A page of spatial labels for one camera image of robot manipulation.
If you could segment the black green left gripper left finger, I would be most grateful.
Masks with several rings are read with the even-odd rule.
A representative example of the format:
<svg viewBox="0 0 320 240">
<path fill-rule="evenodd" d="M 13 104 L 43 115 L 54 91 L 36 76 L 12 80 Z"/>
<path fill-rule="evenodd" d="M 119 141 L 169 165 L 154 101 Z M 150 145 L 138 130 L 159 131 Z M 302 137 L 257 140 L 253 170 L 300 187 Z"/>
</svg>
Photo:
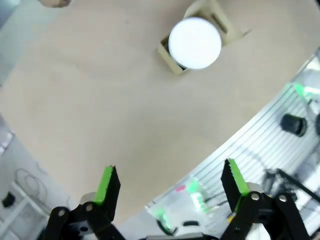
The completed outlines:
<svg viewBox="0 0 320 240">
<path fill-rule="evenodd" d="M 99 240 L 123 240 L 113 225 L 121 183 L 115 166 L 104 169 L 93 200 L 70 210 L 55 207 L 43 233 L 45 240 L 82 240 L 93 234 Z"/>
</svg>

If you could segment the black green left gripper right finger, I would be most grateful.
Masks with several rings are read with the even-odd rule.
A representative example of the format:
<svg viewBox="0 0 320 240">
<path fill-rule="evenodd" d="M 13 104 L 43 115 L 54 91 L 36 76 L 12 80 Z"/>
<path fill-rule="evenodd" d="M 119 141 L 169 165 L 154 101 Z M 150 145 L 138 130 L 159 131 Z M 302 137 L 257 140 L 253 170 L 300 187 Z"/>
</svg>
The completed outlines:
<svg viewBox="0 0 320 240">
<path fill-rule="evenodd" d="M 244 240 L 254 224 L 262 224 L 271 240 L 309 240 L 292 196 L 275 197 L 250 190 L 234 159 L 224 161 L 221 182 L 229 207 L 235 213 L 222 240 Z"/>
</svg>

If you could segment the person's hand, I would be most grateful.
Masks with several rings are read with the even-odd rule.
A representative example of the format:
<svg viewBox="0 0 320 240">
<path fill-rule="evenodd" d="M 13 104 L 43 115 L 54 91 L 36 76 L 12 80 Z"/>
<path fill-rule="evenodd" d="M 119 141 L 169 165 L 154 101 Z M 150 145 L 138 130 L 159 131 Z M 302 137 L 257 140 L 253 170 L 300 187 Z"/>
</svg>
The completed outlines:
<svg viewBox="0 0 320 240">
<path fill-rule="evenodd" d="M 64 8 L 70 5 L 71 0 L 39 0 L 47 8 Z"/>
</svg>

